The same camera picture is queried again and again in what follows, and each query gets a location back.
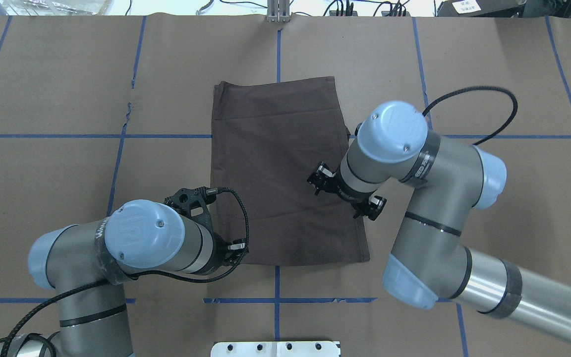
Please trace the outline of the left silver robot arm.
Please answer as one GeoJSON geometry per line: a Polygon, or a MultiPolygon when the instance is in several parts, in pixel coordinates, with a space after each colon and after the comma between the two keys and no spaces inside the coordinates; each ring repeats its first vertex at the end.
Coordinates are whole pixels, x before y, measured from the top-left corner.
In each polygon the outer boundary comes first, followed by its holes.
{"type": "Polygon", "coordinates": [[[212,283],[248,253],[249,236],[232,242],[213,229],[208,205],[235,190],[181,189],[162,203],[132,200],[96,222],[73,224],[38,238],[28,269],[56,295],[0,338],[0,357],[133,357],[124,284],[158,275],[212,283]]]}

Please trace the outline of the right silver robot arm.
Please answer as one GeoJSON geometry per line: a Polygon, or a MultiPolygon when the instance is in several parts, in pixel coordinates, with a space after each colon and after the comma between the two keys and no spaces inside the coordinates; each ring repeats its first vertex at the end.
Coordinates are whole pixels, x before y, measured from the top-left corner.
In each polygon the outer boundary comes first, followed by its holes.
{"type": "Polygon", "coordinates": [[[375,195],[383,183],[412,187],[382,277],[395,298],[419,309],[455,300],[571,344],[571,287],[460,244],[471,210],[493,205],[506,178],[500,158],[431,131],[413,105],[390,101],[358,125],[336,171],[320,162],[308,182],[372,221],[387,203],[375,195]]]}

